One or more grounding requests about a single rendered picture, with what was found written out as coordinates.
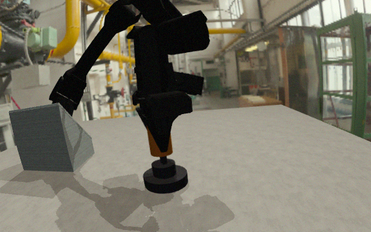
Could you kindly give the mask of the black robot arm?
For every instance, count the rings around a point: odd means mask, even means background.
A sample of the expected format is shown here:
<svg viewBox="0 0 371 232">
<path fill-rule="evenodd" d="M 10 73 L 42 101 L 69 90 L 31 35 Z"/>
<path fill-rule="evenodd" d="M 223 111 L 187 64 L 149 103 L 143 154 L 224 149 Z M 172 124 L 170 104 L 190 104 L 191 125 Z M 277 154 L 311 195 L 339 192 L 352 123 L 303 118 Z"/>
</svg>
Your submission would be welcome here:
<svg viewBox="0 0 371 232">
<path fill-rule="evenodd" d="M 133 4 L 136 15 L 127 5 Z M 109 8 L 104 26 L 87 47 L 78 63 L 65 71 L 49 96 L 72 116 L 87 85 L 86 75 L 115 34 L 137 23 L 143 16 L 149 24 L 134 26 L 127 39 L 134 39 L 135 60 L 168 57 L 181 53 L 205 50 L 209 46 L 207 18 L 201 10 L 182 15 L 169 0 L 118 0 Z M 201 95 L 204 77 L 174 72 L 169 68 L 169 91 Z M 59 94 L 60 93 L 60 94 Z"/>
</svg>

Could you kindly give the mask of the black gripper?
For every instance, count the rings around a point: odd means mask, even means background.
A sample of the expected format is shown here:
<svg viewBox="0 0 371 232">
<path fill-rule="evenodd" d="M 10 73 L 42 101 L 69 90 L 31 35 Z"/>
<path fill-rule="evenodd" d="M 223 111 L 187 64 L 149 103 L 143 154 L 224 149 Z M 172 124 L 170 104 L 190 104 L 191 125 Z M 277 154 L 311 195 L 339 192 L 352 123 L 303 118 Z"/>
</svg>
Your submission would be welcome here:
<svg viewBox="0 0 371 232">
<path fill-rule="evenodd" d="M 137 91 L 133 105 L 145 128 L 149 129 L 161 153 L 167 152 L 173 121 L 181 114 L 193 112 L 192 98 L 185 92 L 169 91 L 168 57 L 152 57 L 135 61 Z M 146 127 L 147 126 L 147 127 Z"/>
</svg>

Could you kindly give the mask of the orange knob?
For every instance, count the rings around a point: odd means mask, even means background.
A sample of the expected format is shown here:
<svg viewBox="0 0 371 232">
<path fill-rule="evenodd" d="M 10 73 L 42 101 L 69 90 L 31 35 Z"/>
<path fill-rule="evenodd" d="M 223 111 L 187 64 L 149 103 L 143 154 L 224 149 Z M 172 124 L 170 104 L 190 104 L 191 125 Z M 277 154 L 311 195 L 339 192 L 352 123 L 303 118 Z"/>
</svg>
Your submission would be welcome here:
<svg viewBox="0 0 371 232">
<path fill-rule="evenodd" d="M 164 157 L 164 156 L 169 156 L 170 154 L 172 154 L 173 149 L 172 149 L 172 143 L 171 143 L 171 133 L 170 133 L 169 143 L 168 143 L 168 147 L 167 147 L 168 151 L 164 152 L 164 153 L 161 153 L 161 151 L 159 150 L 159 148 L 158 148 L 152 134 L 150 133 L 148 127 L 147 127 L 147 136 L 148 136 L 148 142 L 149 142 L 149 147 L 150 147 L 150 151 L 151 151 L 152 156 L 154 156 L 154 157 Z"/>
</svg>

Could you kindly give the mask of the black stepped round pedestal with shaft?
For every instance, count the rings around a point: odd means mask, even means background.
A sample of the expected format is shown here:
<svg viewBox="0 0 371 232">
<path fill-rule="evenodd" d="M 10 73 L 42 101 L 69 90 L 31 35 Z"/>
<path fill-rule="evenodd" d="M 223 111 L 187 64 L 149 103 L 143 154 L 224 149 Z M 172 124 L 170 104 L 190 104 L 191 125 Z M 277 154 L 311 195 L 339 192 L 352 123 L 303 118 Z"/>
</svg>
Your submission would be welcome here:
<svg viewBox="0 0 371 232">
<path fill-rule="evenodd" d="M 152 193 L 172 193 L 183 189 L 188 183 L 187 170 L 175 165 L 173 159 L 160 157 L 151 163 L 143 174 L 144 185 Z"/>
</svg>

